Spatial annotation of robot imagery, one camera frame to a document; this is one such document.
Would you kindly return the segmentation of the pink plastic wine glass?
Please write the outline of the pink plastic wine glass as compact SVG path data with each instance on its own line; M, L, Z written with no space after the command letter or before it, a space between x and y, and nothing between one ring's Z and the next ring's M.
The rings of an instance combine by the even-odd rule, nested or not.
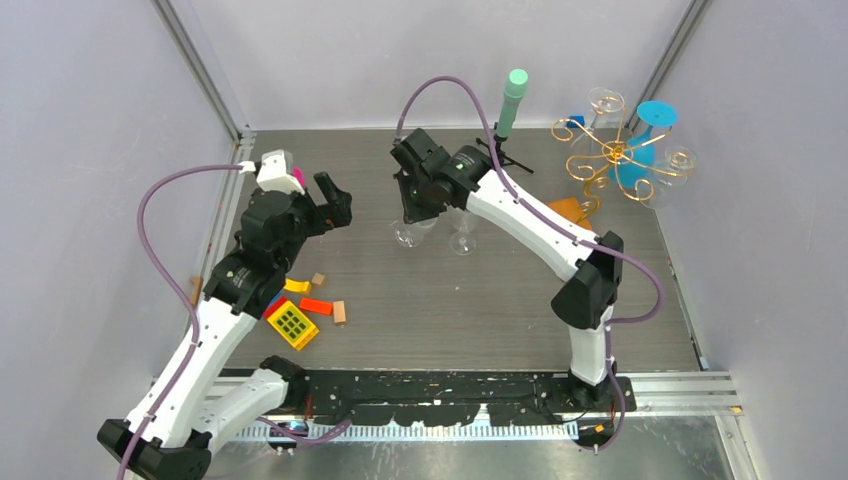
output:
M300 185L300 190L302 192L305 192L307 190L307 183L304 174L299 167L293 168L293 176L298 181L298 184Z

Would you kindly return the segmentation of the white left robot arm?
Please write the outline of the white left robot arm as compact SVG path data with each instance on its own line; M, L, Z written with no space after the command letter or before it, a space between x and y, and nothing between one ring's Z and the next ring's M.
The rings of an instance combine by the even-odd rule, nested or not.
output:
M220 448L263 414L298 412L308 396L303 368L272 355L241 385L203 404L234 349L275 302L310 237L348 226L352 196L331 176L313 176L325 198L263 185L251 195L235 247L213 268L190 327L162 374L123 419L107 419L98 442L119 462L118 478L200 479Z

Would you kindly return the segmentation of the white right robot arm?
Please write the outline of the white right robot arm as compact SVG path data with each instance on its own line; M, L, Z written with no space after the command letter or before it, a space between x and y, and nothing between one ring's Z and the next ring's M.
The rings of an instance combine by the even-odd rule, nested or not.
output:
M602 237L551 210L498 169L488 153L466 145L449 153L422 129L395 140L395 178L408 224L454 208L487 220L525 245L562 280L550 302L569 329L571 361L566 392L581 410L611 400L605 326L622 276L615 233Z

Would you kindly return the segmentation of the orange wooden rack base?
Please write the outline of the orange wooden rack base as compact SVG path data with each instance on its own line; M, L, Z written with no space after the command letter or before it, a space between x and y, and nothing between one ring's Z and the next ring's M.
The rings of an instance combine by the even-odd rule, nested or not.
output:
M587 230L592 229L589 217L576 197L550 201L547 206L569 222Z

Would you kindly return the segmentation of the blue plastic wine glass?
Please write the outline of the blue plastic wine glass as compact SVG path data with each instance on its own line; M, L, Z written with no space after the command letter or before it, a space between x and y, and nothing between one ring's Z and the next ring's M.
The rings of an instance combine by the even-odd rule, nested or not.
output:
M625 156L629 160L624 159L614 166L610 178L637 196L646 196L653 173L650 167L654 167L656 162L657 143L677 123L679 114L670 103L659 100L640 103L636 114L645 124L645 129L626 142Z

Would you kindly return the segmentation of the small tan cube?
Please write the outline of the small tan cube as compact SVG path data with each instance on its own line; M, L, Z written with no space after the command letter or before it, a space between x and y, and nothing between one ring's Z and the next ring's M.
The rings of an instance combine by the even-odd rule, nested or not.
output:
M315 273L311 279L311 283L317 287L323 287L326 284L326 276L321 273Z

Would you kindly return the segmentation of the yellow curved block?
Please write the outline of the yellow curved block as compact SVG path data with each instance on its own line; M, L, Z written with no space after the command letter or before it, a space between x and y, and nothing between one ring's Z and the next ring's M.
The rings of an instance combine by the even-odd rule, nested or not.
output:
M310 281L299 281L286 278L283 284L283 289L291 293L308 295L312 291L312 283Z

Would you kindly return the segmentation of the red flat block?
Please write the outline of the red flat block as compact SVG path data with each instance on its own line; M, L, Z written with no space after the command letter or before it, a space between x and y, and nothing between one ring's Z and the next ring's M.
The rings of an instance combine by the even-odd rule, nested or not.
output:
M282 293L278 293L268 304L267 308L263 312L264 318L271 317L277 310L279 310L289 299L284 296Z

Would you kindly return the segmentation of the black mini tripod stand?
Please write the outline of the black mini tripod stand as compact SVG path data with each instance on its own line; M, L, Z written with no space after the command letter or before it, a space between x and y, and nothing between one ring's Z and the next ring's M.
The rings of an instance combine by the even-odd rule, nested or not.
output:
M534 174L535 173L534 169L532 169L531 167L527 166L526 164L516 160L515 158L513 158L512 156L510 156L509 154L507 154L504 151L503 144L506 142L505 137L501 137L501 136L495 134L493 136L493 139L494 139L493 145L495 147L497 159L498 159L499 164L502 167L516 166L516 167L520 168L521 170L527 172L528 174Z

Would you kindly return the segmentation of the orange flat block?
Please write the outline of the orange flat block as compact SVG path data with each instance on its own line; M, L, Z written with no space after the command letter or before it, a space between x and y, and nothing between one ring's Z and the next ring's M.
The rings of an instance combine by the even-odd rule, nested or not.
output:
M307 297L300 299L299 308L304 312L325 316L332 316L334 312L334 304L332 302Z

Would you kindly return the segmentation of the tan wooden block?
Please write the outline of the tan wooden block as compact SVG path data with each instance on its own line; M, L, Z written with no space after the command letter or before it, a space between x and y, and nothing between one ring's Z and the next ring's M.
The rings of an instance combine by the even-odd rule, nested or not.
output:
M333 321L335 325L345 325L347 323L346 305L344 301L335 301L333 303Z

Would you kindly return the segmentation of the yellow green window block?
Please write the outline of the yellow green window block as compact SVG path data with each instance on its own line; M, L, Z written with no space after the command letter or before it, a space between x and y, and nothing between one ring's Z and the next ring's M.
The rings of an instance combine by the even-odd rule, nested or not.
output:
M320 332L290 300L266 321L296 351L303 350Z

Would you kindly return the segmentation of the wooden block off table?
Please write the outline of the wooden block off table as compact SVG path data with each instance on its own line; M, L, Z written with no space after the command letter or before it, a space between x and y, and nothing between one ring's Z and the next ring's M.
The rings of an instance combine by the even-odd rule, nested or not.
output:
M190 277L191 290L189 292L188 298L190 305L195 307L200 299L203 287L203 277L202 276L191 276Z

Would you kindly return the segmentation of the mint green microphone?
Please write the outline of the mint green microphone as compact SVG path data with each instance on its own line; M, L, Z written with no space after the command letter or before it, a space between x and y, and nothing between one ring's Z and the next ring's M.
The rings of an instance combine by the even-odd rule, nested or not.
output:
M512 132L521 100L528 91L529 74L517 68L509 72L503 87L503 101L496 122L495 136L506 139Z

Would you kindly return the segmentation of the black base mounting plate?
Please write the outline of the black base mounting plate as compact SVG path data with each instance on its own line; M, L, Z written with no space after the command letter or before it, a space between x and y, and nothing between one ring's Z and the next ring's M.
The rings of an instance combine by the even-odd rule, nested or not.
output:
M622 400L609 383L595 394L565 373L309 370L275 411L327 426L346 419L356 426L465 426L481 413L498 427L555 425L584 413L609 419L635 411L630 379L618 382Z

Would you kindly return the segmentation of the aluminium frame rail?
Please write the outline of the aluminium frame rail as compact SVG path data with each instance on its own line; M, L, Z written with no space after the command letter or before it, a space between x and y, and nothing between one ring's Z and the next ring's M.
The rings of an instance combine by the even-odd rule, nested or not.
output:
M630 381L626 398L636 405L627 416L742 414L730 374L711 369L700 356L694 327L665 251L638 250L632 255L656 275L665 300L651 319L612 327L618 373Z

